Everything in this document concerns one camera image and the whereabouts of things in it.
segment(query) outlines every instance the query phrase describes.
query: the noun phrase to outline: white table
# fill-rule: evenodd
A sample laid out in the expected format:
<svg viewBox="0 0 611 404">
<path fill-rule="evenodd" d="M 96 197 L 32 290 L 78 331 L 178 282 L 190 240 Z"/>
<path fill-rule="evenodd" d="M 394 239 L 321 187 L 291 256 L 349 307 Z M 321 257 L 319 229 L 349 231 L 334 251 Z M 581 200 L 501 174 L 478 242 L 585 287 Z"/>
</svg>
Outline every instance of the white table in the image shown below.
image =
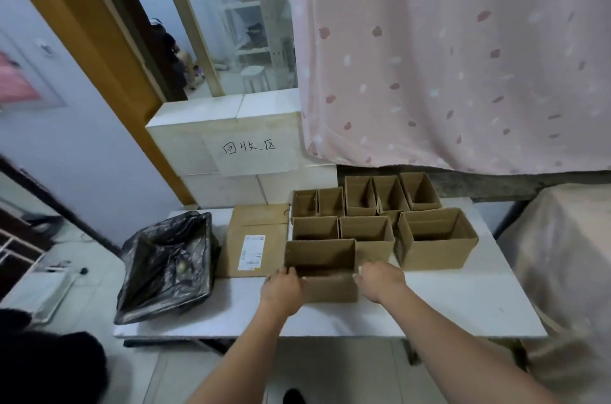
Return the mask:
<svg viewBox="0 0 611 404">
<path fill-rule="evenodd" d="M 405 272 L 410 288 L 473 335 L 489 338 L 547 336 L 472 201 L 469 198 L 450 198 L 441 202 L 444 207 L 461 208 L 480 241 L 460 270 Z M 209 211 L 214 234 L 223 241 L 233 209 Z M 259 277 L 217 279 L 212 296 L 201 306 L 185 314 L 169 314 L 146 322 L 117 325 L 114 336 L 151 341 L 238 337 L 255 313 L 263 281 Z M 404 337 L 384 308 L 362 296 L 356 303 L 306 304 L 289 317 L 280 335 Z"/>
</svg>

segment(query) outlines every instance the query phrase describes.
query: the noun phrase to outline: person's left hand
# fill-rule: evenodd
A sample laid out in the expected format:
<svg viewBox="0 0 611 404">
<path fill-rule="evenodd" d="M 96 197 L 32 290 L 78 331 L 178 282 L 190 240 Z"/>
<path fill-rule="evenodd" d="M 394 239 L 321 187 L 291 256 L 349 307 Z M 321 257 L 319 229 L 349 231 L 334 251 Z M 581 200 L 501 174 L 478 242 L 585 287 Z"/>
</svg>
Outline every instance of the person's left hand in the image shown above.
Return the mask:
<svg viewBox="0 0 611 404">
<path fill-rule="evenodd" d="M 297 276 L 291 267 L 279 269 L 273 276 L 267 277 L 261 288 L 259 306 L 270 308 L 279 315 L 288 318 L 295 314 L 304 303 L 304 281 Z"/>
</svg>

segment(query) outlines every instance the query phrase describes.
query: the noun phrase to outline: person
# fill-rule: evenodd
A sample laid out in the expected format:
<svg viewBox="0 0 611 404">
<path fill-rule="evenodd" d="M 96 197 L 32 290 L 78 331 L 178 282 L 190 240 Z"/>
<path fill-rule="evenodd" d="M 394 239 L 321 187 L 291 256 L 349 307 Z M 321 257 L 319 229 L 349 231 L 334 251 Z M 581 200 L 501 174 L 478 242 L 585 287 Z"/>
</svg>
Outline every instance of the person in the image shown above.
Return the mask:
<svg viewBox="0 0 611 404">
<path fill-rule="evenodd" d="M 188 86 L 190 90 L 195 90 L 197 75 L 195 74 L 191 55 L 180 49 L 178 44 L 176 44 L 176 39 L 165 30 L 160 20 L 153 18 L 150 20 L 150 24 L 153 33 L 160 40 L 161 45 L 163 45 L 165 57 L 172 65 L 179 86 L 181 88 Z"/>
<path fill-rule="evenodd" d="M 355 282 L 392 315 L 450 404 L 558 404 L 530 375 L 429 307 L 407 286 L 401 269 L 367 262 Z M 268 277 L 246 331 L 187 403 L 260 404 L 280 331 L 303 301 L 304 281 L 294 268 Z M 296 390 L 285 396 L 289 401 L 305 402 Z"/>
</svg>

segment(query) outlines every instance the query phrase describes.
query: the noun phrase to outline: tan cardboard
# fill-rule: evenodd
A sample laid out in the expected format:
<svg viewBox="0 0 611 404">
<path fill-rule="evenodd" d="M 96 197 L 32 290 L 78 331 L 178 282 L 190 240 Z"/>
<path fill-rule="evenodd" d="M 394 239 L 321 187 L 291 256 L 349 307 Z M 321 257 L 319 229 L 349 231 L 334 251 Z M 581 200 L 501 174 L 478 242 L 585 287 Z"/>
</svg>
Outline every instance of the tan cardboard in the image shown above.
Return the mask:
<svg viewBox="0 0 611 404">
<path fill-rule="evenodd" d="M 344 188 L 347 216 L 375 216 L 377 214 L 371 177 L 348 175 L 345 178 Z"/>
<path fill-rule="evenodd" d="M 287 232 L 288 203 L 234 207 L 216 267 L 216 276 L 266 277 L 274 273 L 284 263 Z M 265 236 L 260 268 L 238 270 L 244 238 L 247 235 Z"/>
<path fill-rule="evenodd" d="M 345 216 L 343 188 L 318 189 L 318 214 L 320 216 Z"/>
<path fill-rule="evenodd" d="M 423 172 L 403 172 L 399 178 L 412 211 L 426 211 L 441 207 L 441 201 L 439 201 L 439 196 L 429 176 Z"/>
<path fill-rule="evenodd" d="M 305 302 L 356 302 L 353 239 L 286 242 L 286 267 L 305 277 Z"/>
<path fill-rule="evenodd" d="M 291 218 L 313 217 L 318 215 L 318 191 L 295 190 L 291 204 Z"/>
<path fill-rule="evenodd" d="M 294 240 L 334 240 L 340 238 L 337 217 L 295 217 Z"/>
<path fill-rule="evenodd" d="M 396 229 L 399 214 L 409 211 L 410 207 L 403 188 L 396 175 L 378 175 L 373 177 L 373 191 L 376 194 L 378 214 L 388 216 L 392 228 Z"/>
<path fill-rule="evenodd" d="M 407 271 L 460 269 L 479 237 L 459 208 L 401 213 L 397 260 Z"/>
<path fill-rule="evenodd" d="M 388 261 L 395 246 L 388 216 L 340 217 L 341 238 L 356 240 L 356 265 L 367 261 Z"/>
</svg>

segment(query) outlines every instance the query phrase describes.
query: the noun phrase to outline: white paper sign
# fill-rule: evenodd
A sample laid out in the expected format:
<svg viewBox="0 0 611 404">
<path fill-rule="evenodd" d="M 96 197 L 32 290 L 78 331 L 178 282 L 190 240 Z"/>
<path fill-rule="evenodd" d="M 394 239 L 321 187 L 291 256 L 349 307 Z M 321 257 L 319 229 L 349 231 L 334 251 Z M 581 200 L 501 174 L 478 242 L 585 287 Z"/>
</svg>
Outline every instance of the white paper sign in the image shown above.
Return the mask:
<svg viewBox="0 0 611 404">
<path fill-rule="evenodd" d="M 261 126 L 217 131 L 203 137 L 204 143 L 224 176 L 273 174 L 298 168 L 296 135 L 290 126 Z"/>
<path fill-rule="evenodd" d="M 265 235 L 246 235 L 242 244 L 239 271 L 257 271 L 261 269 L 261 258 L 265 246 Z"/>
</svg>

